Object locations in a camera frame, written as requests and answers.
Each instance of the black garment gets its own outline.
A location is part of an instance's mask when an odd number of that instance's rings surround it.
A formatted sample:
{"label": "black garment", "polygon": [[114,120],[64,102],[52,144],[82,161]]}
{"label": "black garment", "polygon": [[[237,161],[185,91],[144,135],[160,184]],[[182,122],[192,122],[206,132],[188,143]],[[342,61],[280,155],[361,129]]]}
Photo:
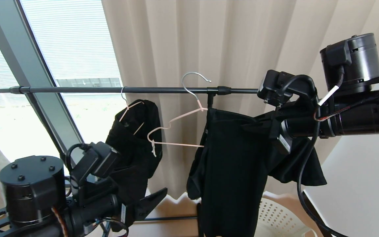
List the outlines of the black garment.
{"label": "black garment", "polygon": [[[268,141],[268,134],[251,129],[256,118],[216,109],[208,113],[200,143],[204,147],[196,152],[187,182],[188,196],[202,198],[201,225],[207,237],[253,236],[267,176],[295,181],[301,160],[294,158],[309,139],[294,139],[291,154],[285,156]],[[302,184],[326,184],[315,150]]]}
{"label": "black garment", "polygon": [[[115,121],[109,131],[106,144],[121,154],[117,170],[124,170],[127,174],[116,180],[131,198],[140,200],[144,198],[147,188],[147,179],[151,178],[162,159],[162,145],[155,144],[156,157],[152,153],[152,144],[147,140],[147,134],[160,126],[158,107],[149,100],[138,99],[130,104],[143,102],[130,108],[120,122],[125,110],[115,115]],[[155,141],[162,141],[160,130],[150,135]]]}

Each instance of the window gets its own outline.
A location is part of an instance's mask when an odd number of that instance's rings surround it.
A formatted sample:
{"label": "window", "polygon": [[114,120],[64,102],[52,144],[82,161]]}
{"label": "window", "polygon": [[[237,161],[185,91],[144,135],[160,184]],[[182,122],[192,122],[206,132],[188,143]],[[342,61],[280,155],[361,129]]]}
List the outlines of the window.
{"label": "window", "polygon": [[[122,86],[100,0],[22,0],[21,5],[58,86]],[[86,143],[105,141],[115,114],[125,108],[117,93],[63,98]]]}
{"label": "window", "polygon": [[[0,88],[16,85],[17,80],[0,51]],[[0,150],[11,162],[30,155],[59,157],[51,138],[24,95],[0,94]]]}

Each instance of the clothes hanger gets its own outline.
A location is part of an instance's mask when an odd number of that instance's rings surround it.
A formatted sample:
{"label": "clothes hanger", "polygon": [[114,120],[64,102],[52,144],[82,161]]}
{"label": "clothes hanger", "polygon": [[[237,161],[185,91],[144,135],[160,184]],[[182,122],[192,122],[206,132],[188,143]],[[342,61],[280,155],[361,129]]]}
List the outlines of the clothes hanger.
{"label": "clothes hanger", "polygon": [[180,119],[180,118],[183,118],[183,117],[185,117],[185,116],[187,116],[187,115],[190,115],[190,114],[196,113],[196,112],[198,112],[198,111],[206,111],[206,110],[208,110],[208,108],[204,108],[204,107],[201,105],[201,102],[200,102],[200,100],[198,99],[198,96],[197,96],[196,94],[190,92],[190,91],[185,87],[185,85],[184,85],[184,79],[185,79],[185,77],[186,77],[187,75],[189,75],[189,74],[196,74],[196,75],[199,75],[199,76],[200,76],[201,78],[203,78],[206,82],[212,82],[212,81],[206,79],[206,77],[204,77],[203,75],[201,75],[201,74],[198,73],[198,72],[187,72],[187,73],[185,73],[185,74],[182,76],[182,80],[181,80],[182,86],[184,87],[184,89],[185,89],[188,93],[192,94],[192,95],[197,99],[197,104],[198,104],[199,108],[196,109],[196,110],[190,111],[190,112],[188,112],[188,113],[186,113],[186,114],[180,115],[180,116],[178,116],[178,117],[176,117],[176,118],[173,118],[172,120],[169,121],[169,127],[157,127],[157,128],[153,129],[152,131],[150,131],[150,132],[147,134],[147,140],[149,140],[149,141],[152,143],[152,147],[153,147],[152,153],[155,155],[155,157],[156,157],[155,144],[182,145],[182,146],[192,146],[192,147],[204,147],[203,145],[175,144],[175,143],[155,142],[154,140],[151,140],[151,139],[150,139],[150,134],[152,134],[153,132],[155,132],[155,131],[157,131],[157,130],[159,130],[159,129],[170,129],[171,123],[172,123],[173,121],[178,120],[178,119]]}
{"label": "clothes hanger", "polygon": [[[125,100],[125,104],[127,105],[127,109],[126,109],[125,112],[122,114],[121,118],[119,119],[120,122],[121,122],[122,119],[124,118],[125,114],[130,110],[130,108],[132,108],[132,107],[134,107],[134,106],[136,106],[136,105],[138,105],[138,104],[140,104],[140,103],[144,105],[144,102],[143,102],[143,101],[139,101],[139,102],[137,102],[137,103],[135,103],[135,104],[133,104],[133,105],[131,105],[131,106],[128,106],[128,101],[127,101],[127,99],[124,98],[124,94],[122,93],[122,91],[124,90],[124,88],[125,88],[125,87],[122,87],[122,89],[121,89],[121,97],[122,97],[122,99]],[[134,132],[133,135],[135,135],[135,134],[138,132],[138,130],[140,130],[140,128],[143,126],[143,124],[144,124],[144,122],[138,127],[138,129]]]}

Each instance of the hanger hook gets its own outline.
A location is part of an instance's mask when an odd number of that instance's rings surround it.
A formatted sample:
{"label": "hanger hook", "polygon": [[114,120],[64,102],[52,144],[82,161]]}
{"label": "hanger hook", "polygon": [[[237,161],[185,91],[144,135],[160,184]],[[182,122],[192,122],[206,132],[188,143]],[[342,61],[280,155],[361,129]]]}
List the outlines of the hanger hook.
{"label": "hanger hook", "polygon": [[125,87],[122,87],[122,89],[121,89],[121,97],[122,97],[122,99],[125,100],[125,103],[127,104],[127,107],[128,107],[128,101],[127,101],[127,99],[124,98],[124,94],[122,93],[122,91],[124,90],[124,88]]}
{"label": "hanger hook", "polygon": [[185,89],[188,93],[190,93],[190,94],[192,94],[193,96],[195,96],[195,98],[196,98],[197,100],[199,100],[199,99],[198,99],[198,96],[197,96],[196,94],[190,92],[190,91],[185,87],[185,85],[184,85],[184,78],[185,78],[187,75],[189,75],[189,74],[196,74],[196,75],[199,75],[199,76],[202,77],[206,82],[212,82],[212,81],[208,80],[205,76],[201,75],[201,74],[198,73],[198,72],[187,72],[187,73],[185,73],[185,74],[182,76],[181,83],[182,83],[182,86],[184,87],[184,89]]}

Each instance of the perforated basket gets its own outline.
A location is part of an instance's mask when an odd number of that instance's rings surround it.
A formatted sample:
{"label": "perforated basket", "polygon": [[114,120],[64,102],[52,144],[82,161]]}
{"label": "perforated basket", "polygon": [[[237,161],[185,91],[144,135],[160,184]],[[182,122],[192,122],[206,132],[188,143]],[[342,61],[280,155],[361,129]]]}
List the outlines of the perforated basket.
{"label": "perforated basket", "polygon": [[286,207],[262,198],[259,207],[255,237],[304,237],[314,230],[305,226],[301,220]]}

